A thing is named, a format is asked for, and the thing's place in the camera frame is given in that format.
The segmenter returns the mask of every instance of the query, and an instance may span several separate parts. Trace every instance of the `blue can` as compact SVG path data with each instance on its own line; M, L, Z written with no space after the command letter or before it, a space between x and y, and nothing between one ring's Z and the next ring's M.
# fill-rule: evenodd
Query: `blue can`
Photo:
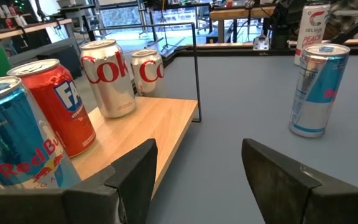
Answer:
M316 138L326 130L350 49L338 44L313 44L302 52L290 130Z
M0 78L0 186L53 189L80 181L22 80Z

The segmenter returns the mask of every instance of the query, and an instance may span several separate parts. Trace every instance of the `diet coke can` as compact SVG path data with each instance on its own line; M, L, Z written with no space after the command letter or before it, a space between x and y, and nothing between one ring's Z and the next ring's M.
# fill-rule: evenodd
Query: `diet coke can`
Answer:
M330 5L327 2L306 3L303 8L293 63L300 64L301 51L308 45L320 44L328 20Z
M164 66L157 50L144 49L133 53L131 67L141 96L164 96Z
M136 108L128 67L115 40L97 40L81 47L81 62L100 113L107 118L124 116Z

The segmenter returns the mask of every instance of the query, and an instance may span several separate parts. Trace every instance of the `can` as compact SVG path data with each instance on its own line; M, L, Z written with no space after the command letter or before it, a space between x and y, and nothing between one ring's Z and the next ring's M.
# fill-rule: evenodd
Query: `can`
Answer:
M329 9L330 4L328 2L309 2L303 7L293 61L295 65L300 64L302 49L311 44L320 44L323 41Z
M128 67L116 41L92 41L81 49L81 62L100 113L107 118L118 118L135 110Z
M70 72L57 59L39 60L7 72L22 78L69 157L88 149L96 133Z
M12 17L12 14L11 14L7 5L2 5L1 7L2 7L2 10L4 11L6 17Z
M349 51L338 44L313 44L304 49L290 118L295 134L306 138L324 134Z
M144 49L132 54L131 68L140 96L164 97L164 66L155 49Z
M70 188L79 183L73 164L31 92L17 77L0 78L0 185Z
M23 21L20 19L20 16L13 16L13 18L18 26L21 26L21 27L25 26Z

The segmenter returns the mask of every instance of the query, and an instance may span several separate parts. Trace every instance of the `wooden board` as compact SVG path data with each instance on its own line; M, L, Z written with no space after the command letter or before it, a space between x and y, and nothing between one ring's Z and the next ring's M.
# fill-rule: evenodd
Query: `wooden board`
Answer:
M213 21L225 20L225 19L246 19L249 13L251 18L265 18L273 14L275 6L255 7L251 10L248 9L227 9L227 10L215 10L209 13L210 18Z
M60 25L71 23L71 19L62 19L62 20L59 21L59 23L60 23ZM45 28L48 28L48 27L55 27L55 26L57 26L57 22L48 22L48 23L40 24L38 26L28 27L28 28L25 28L24 30L27 33L29 33L29 32L35 32L37 30L42 30L42 29L45 29ZM21 35L21 34L23 34L23 32L21 30L7 31L7 32L4 32L4 33L0 34L0 40L3 39L3 38L13 37L13 36L16 36L16 35Z
M197 101L137 97L137 109L117 119L107 119L98 108L89 113L96 130L90 149L72 158L81 179L97 173L146 139L158 147L153 195L193 119Z

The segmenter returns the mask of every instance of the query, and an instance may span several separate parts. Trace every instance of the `gray table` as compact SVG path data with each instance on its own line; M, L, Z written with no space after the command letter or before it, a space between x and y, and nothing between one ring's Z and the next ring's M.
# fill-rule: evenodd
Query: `gray table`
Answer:
M195 99L193 58L165 70L172 96ZM358 186L358 56L351 56L326 134L288 129L298 67L293 57L200 57L203 122L191 124L150 207L147 223L264 223L241 161L253 138Z

